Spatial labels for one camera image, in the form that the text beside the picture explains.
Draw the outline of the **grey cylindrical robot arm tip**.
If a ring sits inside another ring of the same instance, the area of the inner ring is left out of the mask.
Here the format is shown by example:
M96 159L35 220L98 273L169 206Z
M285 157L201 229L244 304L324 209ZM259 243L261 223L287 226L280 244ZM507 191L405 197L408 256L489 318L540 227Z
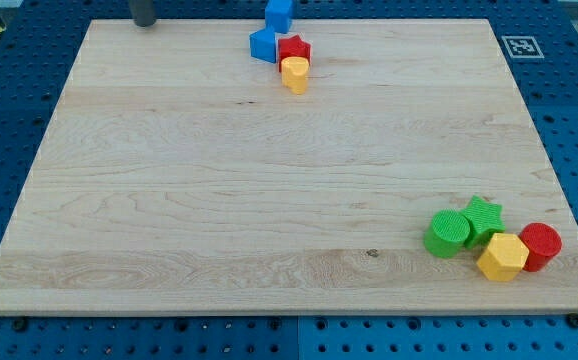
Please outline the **grey cylindrical robot arm tip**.
M133 22L138 27L150 27L157 21L153 0L128 0Z

